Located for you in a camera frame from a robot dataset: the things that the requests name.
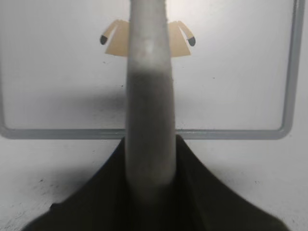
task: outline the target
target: black rubber base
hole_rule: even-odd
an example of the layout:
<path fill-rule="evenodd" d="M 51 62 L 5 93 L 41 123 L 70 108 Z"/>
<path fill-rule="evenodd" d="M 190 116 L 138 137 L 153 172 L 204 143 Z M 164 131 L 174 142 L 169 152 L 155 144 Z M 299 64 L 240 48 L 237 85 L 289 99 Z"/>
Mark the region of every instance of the black rubber base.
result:
<path fill-rule="evenodd" d="M 124 139 L 106 164 L 77 193 L 53 204 L 23 231 L 144 230 L 125 181 Z M 170 208 L 157 218 L 168 231 L 287 231 L 222 184 L 177 136 L 177 175 Z"/>

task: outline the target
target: beige paper cutout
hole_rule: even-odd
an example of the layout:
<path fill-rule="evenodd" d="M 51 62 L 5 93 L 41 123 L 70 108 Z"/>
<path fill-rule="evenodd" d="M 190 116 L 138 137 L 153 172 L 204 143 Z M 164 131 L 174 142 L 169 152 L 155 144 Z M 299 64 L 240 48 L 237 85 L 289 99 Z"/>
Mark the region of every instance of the beige paper cutout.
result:
<path fill-rule="evenodd" d="M 169 42 L 171 57 L 181 57 L 191 55 L 187 46 L 187 41 L 183 37 L 181 30 L 187 39 L 193 38 L 192 32 L 181 21 L 169 23 Z M 128 56 L 128 36 L 129 36 L 129 22 L 124 20 L 115 20 L 103 33 L 106 39 L 111 39 L 106 49 L 106 54 L 116 56 Z"/>

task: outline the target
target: gray metal rod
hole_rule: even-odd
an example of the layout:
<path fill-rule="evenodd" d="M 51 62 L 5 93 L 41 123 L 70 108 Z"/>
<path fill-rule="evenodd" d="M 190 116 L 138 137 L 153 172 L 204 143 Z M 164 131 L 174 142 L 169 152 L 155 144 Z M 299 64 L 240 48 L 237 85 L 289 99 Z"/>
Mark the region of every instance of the gray metal rod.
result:
<path fill-rule="evenodd" d="M 173 80 L 165 0 L 131 0 L 126 176 L 135 199 L 161 203 L 176 171 Z"/>

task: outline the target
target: gray frame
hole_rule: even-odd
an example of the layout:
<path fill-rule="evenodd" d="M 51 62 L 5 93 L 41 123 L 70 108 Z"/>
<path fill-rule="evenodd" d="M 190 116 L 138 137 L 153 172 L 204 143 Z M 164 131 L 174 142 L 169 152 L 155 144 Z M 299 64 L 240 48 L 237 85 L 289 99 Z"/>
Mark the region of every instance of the gray frame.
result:
<path fill-rule="evenodd" d="M 305 0 L 294 0 L 283 118 L 279 129 L 180 129 L 177 130 L 177 134 L 191 140 L 277 140 L 285 137 L 291 131 L 293 123 L 304 11 Z M 0 100 L 0 133 L 9 139 L 112 140 L 125 136 L 124 129 L 9 129 L 4 123 L 2 98 Z"/>

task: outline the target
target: tan shape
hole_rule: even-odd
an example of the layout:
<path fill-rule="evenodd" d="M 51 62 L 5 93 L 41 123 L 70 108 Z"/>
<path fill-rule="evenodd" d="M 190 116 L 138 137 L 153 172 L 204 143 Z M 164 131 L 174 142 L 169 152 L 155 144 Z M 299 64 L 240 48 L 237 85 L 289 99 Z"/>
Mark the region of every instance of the tan shape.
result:
<path fill-rule="evenodd" d="M 178 22 L 169 23 L 169 44 L 171 57 L 181 57 L 191 54 L 181 33 Z"/>
<path fill-rule="evenodd" d="M 110 26 L 106 29 L 103 35 L 109 39 L 113 30 L 115 30 L 115 33 L 113 34 L 105 53 L 127 57 L 129 22 L 123 20 L 115 20 L 110 24 Z M 183 31 L 187 39 L 193 37 L 192 32 L 183 22 L 175 21 L 169 23 L 169 42 L 171 57 L 191 55 L 191 52 L 187 46 L 187 41 L 185 41 L 181 30 Z"/>

